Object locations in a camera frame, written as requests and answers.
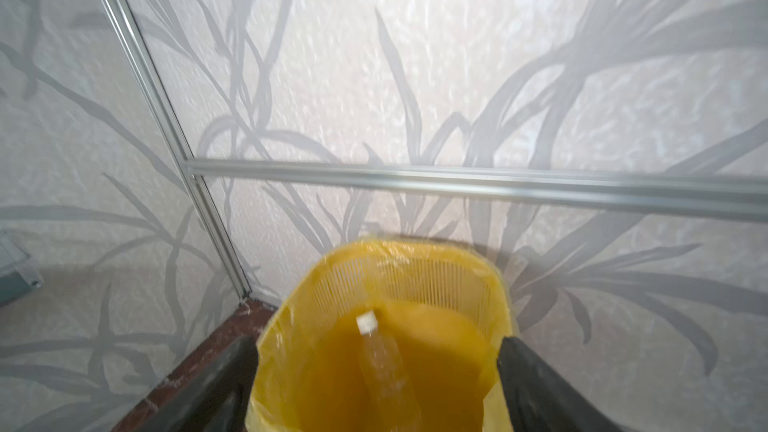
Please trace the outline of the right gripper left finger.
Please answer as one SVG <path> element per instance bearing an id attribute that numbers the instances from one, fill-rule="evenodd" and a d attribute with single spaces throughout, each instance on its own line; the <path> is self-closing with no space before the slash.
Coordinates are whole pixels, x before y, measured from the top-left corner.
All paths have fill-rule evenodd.
<path id="1" fill-rule="evenodd" d="M 244 431 L 250 392 L 259 365 L 253 337 L 237 338 L 140 431 Z"/>

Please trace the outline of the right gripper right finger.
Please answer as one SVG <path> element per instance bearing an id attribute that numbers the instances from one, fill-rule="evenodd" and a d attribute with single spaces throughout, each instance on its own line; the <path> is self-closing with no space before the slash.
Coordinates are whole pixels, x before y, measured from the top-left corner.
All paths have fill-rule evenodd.
<path id="1" fill-rule="evenodd" d="M 515 431 L 621 431 L 517 337 L 502 340 L 497 370 Z"/>

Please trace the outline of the white blue cap clear bottle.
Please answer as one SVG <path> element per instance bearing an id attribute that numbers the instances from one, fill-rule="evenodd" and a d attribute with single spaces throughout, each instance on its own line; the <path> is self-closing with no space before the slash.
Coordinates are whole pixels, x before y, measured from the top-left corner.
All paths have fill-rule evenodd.
<path id="1" fill-rule="evenodd" d="M 356 324 L 362 338 L 360 368 L 374 430 L 420 431 L 420 406 L 395 338 L 380 327 L 373 310 L 357 316 Z"/>

